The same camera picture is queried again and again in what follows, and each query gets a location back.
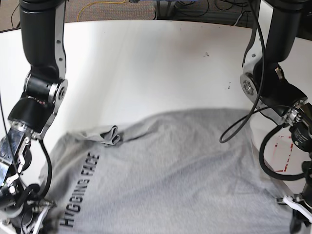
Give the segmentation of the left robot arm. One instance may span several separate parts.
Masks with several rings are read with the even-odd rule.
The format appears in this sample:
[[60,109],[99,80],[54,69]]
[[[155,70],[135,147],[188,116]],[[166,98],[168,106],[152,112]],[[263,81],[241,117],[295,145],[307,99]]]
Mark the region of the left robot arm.
[[278,180],[305,180],[302,193],[285,196],[282,202],[292,208],[290,232],[296,234],[302,225],[312,224],[312,163],[302,163],[297,175],[282,175],[272,171],[265,162],[267,143],[277,132],[288,128],[293,144],[301,151],[312,151],[312,106],[307,96],[290,84],[280,63],[290,54],[301,15],[307,0],[250,1],[254,18],[252,35],[244,53],[240,84],[253,108],[262,111],[276,123],[263,139],[259,149],[262,170]]

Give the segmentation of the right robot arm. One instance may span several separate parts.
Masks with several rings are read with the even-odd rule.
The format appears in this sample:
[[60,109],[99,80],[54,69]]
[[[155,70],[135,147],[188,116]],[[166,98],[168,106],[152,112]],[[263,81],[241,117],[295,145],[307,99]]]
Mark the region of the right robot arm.
[[48,168],[44,185],[25,185],[21,175],[32,161],[32,140],[43,143],[67,91],[65,9],[64,0],[19,3],[22,45],[30,71],[8,116],[10,129],[0,142],[0,209],[18,234],[39,233],[48,211],[55,206],[45,198],[52,168]]

